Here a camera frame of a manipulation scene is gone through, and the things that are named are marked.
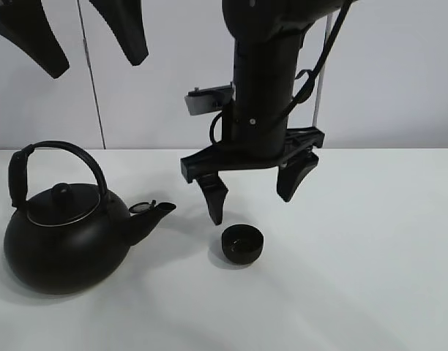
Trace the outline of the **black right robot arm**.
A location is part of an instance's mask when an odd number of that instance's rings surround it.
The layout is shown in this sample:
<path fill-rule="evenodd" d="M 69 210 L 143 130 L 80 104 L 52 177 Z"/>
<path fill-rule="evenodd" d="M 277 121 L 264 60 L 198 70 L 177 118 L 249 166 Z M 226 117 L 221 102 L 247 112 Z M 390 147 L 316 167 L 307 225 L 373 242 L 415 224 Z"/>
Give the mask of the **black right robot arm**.
<path fill-rule="evenodd" d="M 324 143 L 316 127 L 290 128 L 288 118 L 307 101 L 351 8 L 350 1 L 224 1 L 223 17 L 234 38 L 232 81 L 196 88 L 184 98 L 191 116 L 213 113 L 210 146 L 181 160 L 184 179 L 196 182 L 209 216 L 223 220 L 228 193 L 222 171 L 277 168 L 277 193 L 290 201 L 319 162 Z M 298 69 L 299 52 L 313 24 L 336 20 L 316 65 Z"/>

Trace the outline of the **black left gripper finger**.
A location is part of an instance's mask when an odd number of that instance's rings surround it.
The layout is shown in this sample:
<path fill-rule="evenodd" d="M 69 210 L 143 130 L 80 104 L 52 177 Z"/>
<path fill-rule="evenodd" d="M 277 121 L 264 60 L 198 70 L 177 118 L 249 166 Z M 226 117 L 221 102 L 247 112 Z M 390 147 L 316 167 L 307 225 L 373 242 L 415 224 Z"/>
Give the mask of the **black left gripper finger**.
<path fill-rule="evenodd" d="M 91 0 L 107 23 L 126 59 L 136 67 L 149 55 L 140 0 Z"/>
<path fill-rule="evenodd" d="M 0 36 L 20 48 L 53 79 L 70 68 L 40 0 L 0 1 Z"/>

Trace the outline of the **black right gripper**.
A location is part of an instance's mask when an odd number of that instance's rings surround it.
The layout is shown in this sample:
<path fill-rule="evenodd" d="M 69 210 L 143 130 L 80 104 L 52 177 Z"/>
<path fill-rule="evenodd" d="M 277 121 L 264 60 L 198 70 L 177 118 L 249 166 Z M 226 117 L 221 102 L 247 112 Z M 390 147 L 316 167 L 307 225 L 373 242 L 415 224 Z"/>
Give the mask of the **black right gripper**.
<path fill-rule="evenodd" d="M 314 148 L 325 134 L 316 127 L 288 127 L 289 103 L 270 110 L 258 103 L 255 110 L 230 99 L 209 128 L 211 144 L 180 160 L 186 182 L 197 180 L 215 225 L 223 222 L 228 188 L 217 173 L 278 167 L 277 193 L 290 202 L 303 179 L 318 165 Z"/>

